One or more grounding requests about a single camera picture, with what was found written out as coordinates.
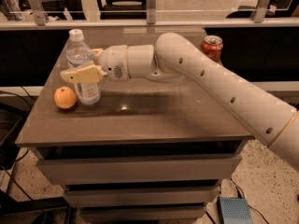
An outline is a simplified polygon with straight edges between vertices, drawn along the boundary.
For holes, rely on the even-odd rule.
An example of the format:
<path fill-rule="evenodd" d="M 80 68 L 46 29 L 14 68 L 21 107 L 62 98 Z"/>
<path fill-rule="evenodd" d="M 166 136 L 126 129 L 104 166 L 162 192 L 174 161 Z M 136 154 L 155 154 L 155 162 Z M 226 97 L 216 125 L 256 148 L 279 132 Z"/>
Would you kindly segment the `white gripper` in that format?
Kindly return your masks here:
<path fill-rule="evenodd" d="M 63 81 L 72 84 L 99 83 L 104 76 L 111 81 L 128 80 L 127 49 L 126 45 L 111 46 L 105 50 L 92 49 L 99 65 L 90 63 L 69 68 L 60 76 Z"/>

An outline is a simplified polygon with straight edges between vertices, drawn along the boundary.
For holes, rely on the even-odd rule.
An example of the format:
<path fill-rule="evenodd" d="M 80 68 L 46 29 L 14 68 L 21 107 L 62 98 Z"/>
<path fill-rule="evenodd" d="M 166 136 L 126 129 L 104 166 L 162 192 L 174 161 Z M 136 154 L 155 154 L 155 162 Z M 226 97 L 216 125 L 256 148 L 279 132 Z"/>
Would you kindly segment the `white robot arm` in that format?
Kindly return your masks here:
<path fill-rule="evenodd" d="M 261 144 L 299 171 L 298 110 L 212 61 L 181 35 L 162 34 L 155 45 L 96 49 L 89 61 L 61 73 L 72 84 L 98 83 L 103 78 L 171 82 L 184 77 L 202 87 Z"/>

